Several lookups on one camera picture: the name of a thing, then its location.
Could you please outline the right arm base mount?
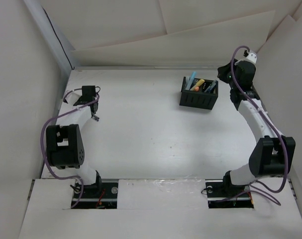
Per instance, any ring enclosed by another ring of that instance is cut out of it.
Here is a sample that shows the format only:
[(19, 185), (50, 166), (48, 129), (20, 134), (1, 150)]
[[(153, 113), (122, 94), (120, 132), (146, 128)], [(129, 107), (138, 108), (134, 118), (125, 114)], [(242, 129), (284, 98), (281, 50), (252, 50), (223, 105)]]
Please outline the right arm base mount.
[(249, 186), (232, 185), (229, 171), (222, 179), (205, 179), (201, 194), (210, 209), (254, 208)]

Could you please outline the blue cap highlighter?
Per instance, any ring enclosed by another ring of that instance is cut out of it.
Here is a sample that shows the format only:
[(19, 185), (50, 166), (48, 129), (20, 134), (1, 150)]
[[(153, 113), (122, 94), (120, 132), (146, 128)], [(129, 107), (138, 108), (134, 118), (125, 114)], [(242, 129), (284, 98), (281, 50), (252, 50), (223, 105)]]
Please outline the blue cap highlighter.
[(185, 87), (186, 90), (191, 91), (191, 88), (196, 84), (196, 82), (198, 81), (196, 79), (196, 75), (197, 75), (196, 72), (192, 72), (189, 83), (188, 83), (187, 87)]

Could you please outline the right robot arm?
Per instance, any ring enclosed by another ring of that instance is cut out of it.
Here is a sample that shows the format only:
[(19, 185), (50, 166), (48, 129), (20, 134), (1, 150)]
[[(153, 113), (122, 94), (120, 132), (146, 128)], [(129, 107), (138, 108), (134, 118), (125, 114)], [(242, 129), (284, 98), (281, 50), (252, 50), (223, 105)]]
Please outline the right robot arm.
[(236, 110), (245, 118), (256, 140), (248, 163), (226, 172), (222, 191), (233, 196), (250, 183), (260, 183), (262, 178), (281, 177), (282, 184), (273, 193), (283, 190), (290, 172), (296, 142), (293, 137), (286, 137), (271, 122), (263, 109), (259, 95), (253, 88), (256, 72), (254, 63), (232, 59), (230, 63), (219, 67), (217, 77), (230, 85), (230, 99)]

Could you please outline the light blue gel pen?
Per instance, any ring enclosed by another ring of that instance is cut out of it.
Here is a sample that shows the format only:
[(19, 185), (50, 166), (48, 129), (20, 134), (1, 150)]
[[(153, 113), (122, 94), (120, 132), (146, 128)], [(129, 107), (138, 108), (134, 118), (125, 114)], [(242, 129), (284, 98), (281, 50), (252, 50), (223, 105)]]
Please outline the light blue gel pen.
[(215, 81), (212, 82), (211, 88), (210, 88), (210, 91), (209, 91), (210, 93), (213, 93), (217, 83), (218, 83), (218, 80), (215, 80)]

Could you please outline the green cap highlighter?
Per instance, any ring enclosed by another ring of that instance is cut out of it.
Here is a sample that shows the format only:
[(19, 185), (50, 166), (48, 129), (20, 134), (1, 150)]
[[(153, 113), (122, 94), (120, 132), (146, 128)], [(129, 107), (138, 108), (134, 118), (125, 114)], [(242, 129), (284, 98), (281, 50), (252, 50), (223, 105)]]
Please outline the green cap highlighter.
[(185, 77), (185, 87), (187, 87), (188, 83), (189, 83), (190, 77), (186, 76)]

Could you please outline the yellow cap highlighter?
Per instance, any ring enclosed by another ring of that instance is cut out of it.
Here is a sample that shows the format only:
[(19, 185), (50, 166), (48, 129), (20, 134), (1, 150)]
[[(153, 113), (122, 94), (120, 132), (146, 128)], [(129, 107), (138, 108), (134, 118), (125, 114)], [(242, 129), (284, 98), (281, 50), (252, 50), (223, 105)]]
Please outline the yellow cap highlighter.
[(195, 88), (196, 88), (196, 87), (200, 87), (204, 82), (205, 82), (204, 79), (199, 79), (199, 80), (196, 82), (196, 84), (194, 85), (194, 87), (195, 87)]

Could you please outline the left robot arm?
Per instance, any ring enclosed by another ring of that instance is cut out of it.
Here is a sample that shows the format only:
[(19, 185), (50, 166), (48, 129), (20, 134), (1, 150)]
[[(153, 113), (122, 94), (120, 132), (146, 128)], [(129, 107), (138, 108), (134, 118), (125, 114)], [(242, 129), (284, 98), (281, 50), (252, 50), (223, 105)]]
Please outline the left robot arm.
[(100, 119), (96, 115), (100, 90), (99, 86), (82, 86), (67, 92), (62, 99), (67, 111), (54, 120), (55, 125), (45, 128), (49, 168), (74, 173), (94, 198), (102, 193), (102, 182), (99, 173), (85, 161), (81, 129), (87, 122)]

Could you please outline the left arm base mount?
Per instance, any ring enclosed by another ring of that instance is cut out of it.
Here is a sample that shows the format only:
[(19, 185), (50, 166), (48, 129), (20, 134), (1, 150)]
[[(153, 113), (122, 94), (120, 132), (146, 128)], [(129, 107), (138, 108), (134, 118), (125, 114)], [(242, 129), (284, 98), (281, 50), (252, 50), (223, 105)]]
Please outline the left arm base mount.
[(78, 182), (70, 185), (74, 190), (71, 207), (73, 209), (117, 209), (118, 183), (117, 179), (102, 179), (99, 188), (96, 185), (85, 185), (83, 194), (75, 206), (80, 196), (81, 186)]

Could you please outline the black slotted organizer container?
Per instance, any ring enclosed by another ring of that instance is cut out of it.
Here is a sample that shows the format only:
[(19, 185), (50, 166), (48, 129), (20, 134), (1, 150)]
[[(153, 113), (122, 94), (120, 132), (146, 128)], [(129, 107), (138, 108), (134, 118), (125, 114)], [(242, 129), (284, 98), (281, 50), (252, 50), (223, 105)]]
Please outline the black slotted organizer container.
[(188, 91), (185, 89), (185, 77), (183, 78), (180, 106), (212, 110), (217, 99), (218, 99), (218, 83), (213, 91), (213, 93), (205, 93), (205, 90), (212, 84), (213, 80), (205, 80), (205, 82), (200, 86), (200, 90)]

